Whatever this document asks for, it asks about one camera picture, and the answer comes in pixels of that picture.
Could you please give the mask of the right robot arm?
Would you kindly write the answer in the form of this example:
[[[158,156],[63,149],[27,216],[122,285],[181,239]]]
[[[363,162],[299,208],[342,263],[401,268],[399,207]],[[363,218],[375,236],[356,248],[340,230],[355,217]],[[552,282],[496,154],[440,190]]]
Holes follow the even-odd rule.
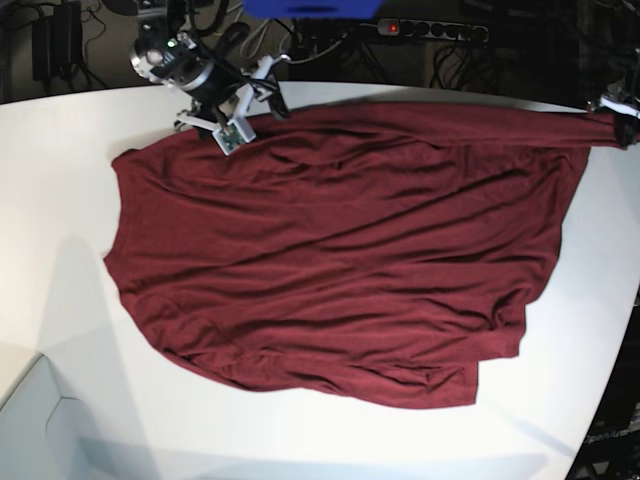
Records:
[[[231,23],[214,46],[205,39],[222,26],[229,3],[220,1],[211,23],[196,25],[196,13],[208,1],[126,1],[115,13],[136,19],[138,37],[130,63],[141,78],[182,91],[191,107],[176,115],[175,127],[194,128],[200,137],[215,140],[226,156],[256,139],[248,120],[250,107],[265,103],[278,120],[290,117],[279,83],[272,73],[275,65],[290,57],[261,57],[249,69],[240,69],[227,57],[249,38],[250,27]]]

